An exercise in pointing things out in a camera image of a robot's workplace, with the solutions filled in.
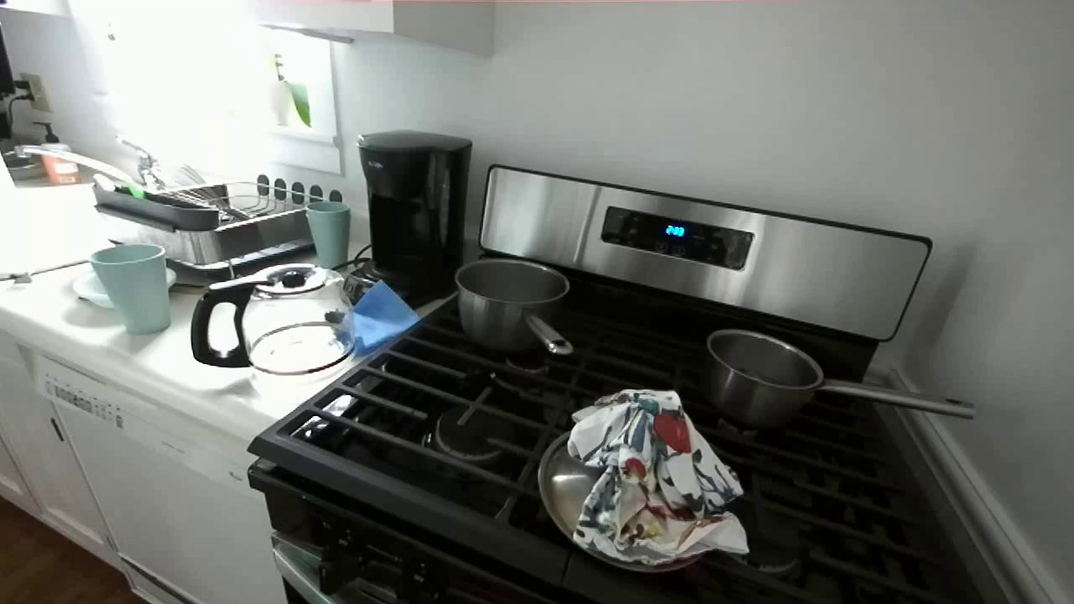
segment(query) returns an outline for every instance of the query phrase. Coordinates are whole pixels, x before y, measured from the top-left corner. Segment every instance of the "upper cabinet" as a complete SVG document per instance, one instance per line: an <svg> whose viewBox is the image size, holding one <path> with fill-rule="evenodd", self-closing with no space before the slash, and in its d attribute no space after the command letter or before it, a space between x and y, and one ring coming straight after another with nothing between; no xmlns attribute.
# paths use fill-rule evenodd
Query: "upper cabinet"
<svg viewBox="0 0 1074 604"><path fill-rule="evenodd" d="M494 0L248 0L248 5L265 25L313 35L355 41L360 32L395 32L471 52L494 52Z"/></svg>
<svg viewBox="0 0 1074 604"><path fill-rule="evenodd" d="M68 0L0 0L0 14L68 14Z"/></svg>

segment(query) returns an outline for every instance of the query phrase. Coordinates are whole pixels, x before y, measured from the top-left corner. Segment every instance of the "floral towel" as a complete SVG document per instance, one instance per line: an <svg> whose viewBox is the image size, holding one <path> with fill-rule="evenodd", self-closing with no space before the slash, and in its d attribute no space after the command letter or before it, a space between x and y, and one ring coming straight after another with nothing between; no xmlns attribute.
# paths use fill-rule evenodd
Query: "floral towel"
<svg viewBox="0 0 1074 604"><path fill-rule="evenodd" d="M620 390L577 408L568 453L599 469L574 530L583 551L636 568L703 551L748 554L739 515L726 510L741 482L674 390Z"/></svg>

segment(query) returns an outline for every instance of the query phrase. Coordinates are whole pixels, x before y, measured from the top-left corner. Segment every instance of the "digital display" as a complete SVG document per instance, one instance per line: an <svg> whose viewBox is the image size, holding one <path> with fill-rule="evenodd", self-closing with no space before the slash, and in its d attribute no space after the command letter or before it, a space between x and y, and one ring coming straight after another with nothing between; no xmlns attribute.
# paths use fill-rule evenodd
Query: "digital display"
<svg viewBox="0 0 1074 604"><path fill-rule="evenodd" d="M667 239L683 239L683 226L665 226Z"/></svg>

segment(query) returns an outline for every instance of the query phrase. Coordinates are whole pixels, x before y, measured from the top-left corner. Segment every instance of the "stainless steel backsplash panel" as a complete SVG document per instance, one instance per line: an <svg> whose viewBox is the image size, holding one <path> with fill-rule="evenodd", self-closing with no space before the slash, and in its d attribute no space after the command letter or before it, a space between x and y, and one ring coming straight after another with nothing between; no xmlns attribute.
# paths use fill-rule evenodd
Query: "stainless steel backsplash panel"
<svg viewBox="0 0 1074 604"><path fill-rule="evenodd" d="M752 239L739 267L605 241L607 209ZM928 239L771 216L616 185L490 167L479 245L605 278L891 337Z"/></svg>

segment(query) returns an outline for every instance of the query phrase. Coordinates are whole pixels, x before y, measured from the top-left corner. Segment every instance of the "black coffee maker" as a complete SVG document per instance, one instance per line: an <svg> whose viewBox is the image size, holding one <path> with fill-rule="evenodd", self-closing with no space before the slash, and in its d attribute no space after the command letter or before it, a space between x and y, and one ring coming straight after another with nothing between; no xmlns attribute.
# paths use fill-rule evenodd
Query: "black coffee maker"
<svg viewBox="0 0 1074 604"><path fill-rule="evenodd" d="M382 132L360 148L377 272L413 306L445 296L464 260L471 142Z"/></svg>

